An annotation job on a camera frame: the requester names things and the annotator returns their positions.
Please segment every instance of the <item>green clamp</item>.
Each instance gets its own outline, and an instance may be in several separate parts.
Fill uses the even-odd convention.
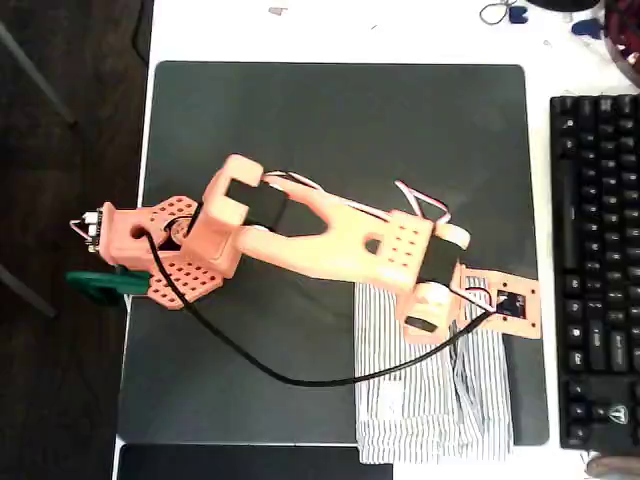
[[[100,305],[119,305],[123,295],[146,295],[148,272],[132,272],[117,266],[115,273],[67,272],[65,279],[76,290]]]

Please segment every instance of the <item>white striped fabric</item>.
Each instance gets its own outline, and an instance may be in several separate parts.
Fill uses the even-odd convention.
[[[469,279],[468,286],[486,287],[486,282]],[[484,292],[473,294],[489,301]],[[482,313],[467,305],[469,318]],[[393,294],[356,285],[356,375],[433,348],[407,344],[394,310]],[[478,329],[419,365],[356,385],[356,420],[362,463],[504,460],[512,450],[513,433],[501,334]]]

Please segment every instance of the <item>robotic arm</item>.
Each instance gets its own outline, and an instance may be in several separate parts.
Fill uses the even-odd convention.
[[[326,231],[278,233],[292,201],[307,205]],[[479,302],[465,290],[466,278],[474,276],[488,283],[492,305],[480,302],[482,307],[493,312],[501,306],[482,328],[525,338],[541,335],[537,281],[461,264],[470,235],[448,218],[432,222],[398,210],[382,212],[327,193],[310,180],[265,174],[261,165],[239,155],[226,160],[200,203],[175,196],[153,207],[117,210],[107,202],[83,221],[86,232],[72,226],[89,250],[111,265],[148,272],[147,296],[168,309],[183,305],[154,262],[147,232],[190,302],[220,288],[248,255],[313,278],[387,289],[396,295],[396,320],[405,339],[441,343],[452,321],[465,326],[464,303]],[[368,242],[377,244],[374,252]]]

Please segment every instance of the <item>keyboard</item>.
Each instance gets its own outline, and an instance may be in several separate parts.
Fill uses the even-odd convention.
[[[640,98],[551,99],[560,443],[640,452]]]

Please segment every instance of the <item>dark gray mat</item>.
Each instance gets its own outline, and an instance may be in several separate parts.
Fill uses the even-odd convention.
[[[156,71],[144,203],[200,198],[230,153],[383,209],[402,178],[469,230],[466,260],[536,277],[524,76],[516,66],[164,63]],[[293,226],[298,217],[293,215]],[[353,372],[353,287],[243,260],[199,302],[275,369]],[[506,337],[518,444],[548,437],[542,342]],[[265,377],[183,313],[136,301],[119,433],[146,443],[352,443],[353,389]]]
[[[391,480],[355,448],[127,445],[118,480]]]

